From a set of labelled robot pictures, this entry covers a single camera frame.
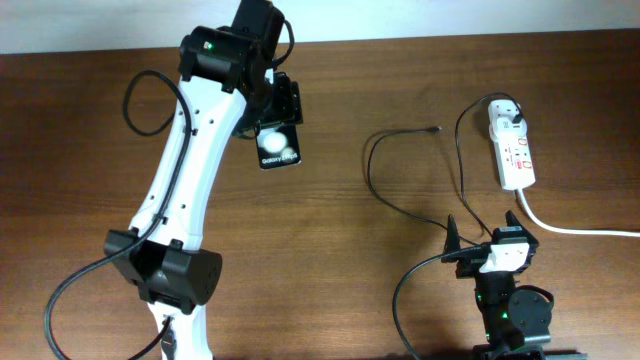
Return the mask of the black Galaxy smartphone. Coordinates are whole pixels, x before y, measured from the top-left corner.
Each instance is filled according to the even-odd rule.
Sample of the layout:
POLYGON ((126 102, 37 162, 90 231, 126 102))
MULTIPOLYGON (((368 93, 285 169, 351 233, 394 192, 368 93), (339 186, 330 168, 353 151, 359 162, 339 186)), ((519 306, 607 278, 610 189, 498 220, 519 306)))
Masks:
POLYGON ((262 129, 256 138, 259 166, 268 171, 302 161, 295 125, 262 129))

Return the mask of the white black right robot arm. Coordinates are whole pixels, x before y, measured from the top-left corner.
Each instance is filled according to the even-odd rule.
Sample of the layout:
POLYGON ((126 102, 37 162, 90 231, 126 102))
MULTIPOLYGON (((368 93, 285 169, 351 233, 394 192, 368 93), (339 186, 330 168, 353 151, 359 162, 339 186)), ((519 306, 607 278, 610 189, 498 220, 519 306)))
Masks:
POLYGON ((543 359, 542 347, 551 341, 554 297, 539 287, 516 284, 515 277, 529 268, 539 242, 511 211, 505 218, 506 225, 496 228, 490 241, 462 248, 450 216, 442 261, 456 265, 458 279, 475 281, 487 343, 474 346, 473 359, 543 359))

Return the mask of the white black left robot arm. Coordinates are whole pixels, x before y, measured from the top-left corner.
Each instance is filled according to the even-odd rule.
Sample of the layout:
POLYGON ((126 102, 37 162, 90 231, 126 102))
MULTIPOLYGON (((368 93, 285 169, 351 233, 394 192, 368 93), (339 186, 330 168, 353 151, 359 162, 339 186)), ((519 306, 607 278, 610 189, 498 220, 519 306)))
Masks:
POLYGON ((254 140, 265 170, 301 160, 299 88, 276 52, 290 28, 273 3, 244 1, 230 25, 200 26, 183 39, 177 104, 156 175, 129 227, 107 234, 104 251, 148 305, 166 359, 212 357, 206 305, 222 258, 201 243, 228 141, 254 140))

